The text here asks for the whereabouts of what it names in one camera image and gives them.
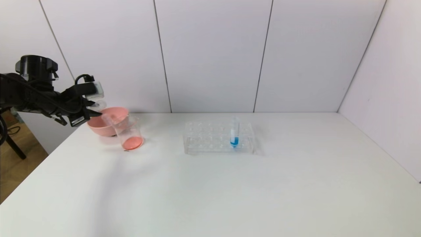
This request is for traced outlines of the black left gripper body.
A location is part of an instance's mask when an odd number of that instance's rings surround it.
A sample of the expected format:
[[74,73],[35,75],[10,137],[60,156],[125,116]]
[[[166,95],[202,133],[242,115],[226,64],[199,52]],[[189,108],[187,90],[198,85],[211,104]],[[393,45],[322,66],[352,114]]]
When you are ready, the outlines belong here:
[[86,99],[80,92],[54,92],[56,103],[54,121],[66,126],[78,127],[89,120]]

